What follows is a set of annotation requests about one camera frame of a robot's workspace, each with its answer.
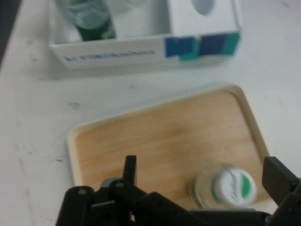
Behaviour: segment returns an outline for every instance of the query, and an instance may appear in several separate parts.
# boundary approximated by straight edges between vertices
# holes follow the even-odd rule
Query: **white box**
[[[205,15],[195,1],[144,0],[131,7],[125,0],[108,0],[117,38],[88,42],[80,41],[52,1],[50,46],[70,69],[233,55],[242,30],[239,1],[213,0]]]

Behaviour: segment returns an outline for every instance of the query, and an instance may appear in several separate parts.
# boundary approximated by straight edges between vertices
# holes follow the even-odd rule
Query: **blue label stripe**
[[[194,60],[206,55],[233,55],[240,41],[240,33],[166,38],[166,57],[181,61]]]

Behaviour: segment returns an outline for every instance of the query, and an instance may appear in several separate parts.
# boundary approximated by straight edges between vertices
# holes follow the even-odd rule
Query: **table surface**
[[[245,0],[242,8],[244,36],[230,61],[68,71],[48,47],[48,1],[25,0],[0,74],[0,224],[55,224],[73,184],[72,127],[220,81],[242,87],[270,154],[301,176],[301,1]]]

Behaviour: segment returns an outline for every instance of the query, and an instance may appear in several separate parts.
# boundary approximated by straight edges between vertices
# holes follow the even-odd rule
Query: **white cap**
[[[213,183],[217,200],[231,206],[245,206],[256,199],[257,187],[252,176],[243,169],[230,168]]]

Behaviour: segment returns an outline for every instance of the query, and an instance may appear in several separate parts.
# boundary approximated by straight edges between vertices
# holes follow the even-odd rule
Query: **tray rim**
[[[260,159],[263,163],[264,157],[269,156],[269,152],[265,145],[263,136],[260,132],[256,119],[253,115],[252,109],[247,101],[245,93],[238,85],[232,83],[222,83],[222,84],[217,83],[214,85],[204,86],[196,89],[189,89],[172,96],[165,96],[160,100],[150,101],[150,103],[148,104],[138,103],[134,107],[127,107],[127,110],[121,110],[119,111],[119,113],[109,114],[108,116],[104,116],[98,120],[82,123],[69,130],[67,136],[67,147],[68,147],[68,154],[70,159],[73,182],[75,186],[83,185],[83,178],[82,178],[82,173],[80,170],[80,164],[78,158],[78,149],[76,146],[76,138],[81,133],[99,127],[106,122],[114,121],[118,118],[122,118],[131,114],[148,111],[164,105],[169,105],[178,101],[183,101],[185,99],[195,97],[195,96],[200,96],[200,95],[209,96],[209,95],[218,94],[222,92],[229,92],[236,97],[238,104],[240,105],[240,109],[252,133],[254,143],[257,147],[257,152],[259,153]]]

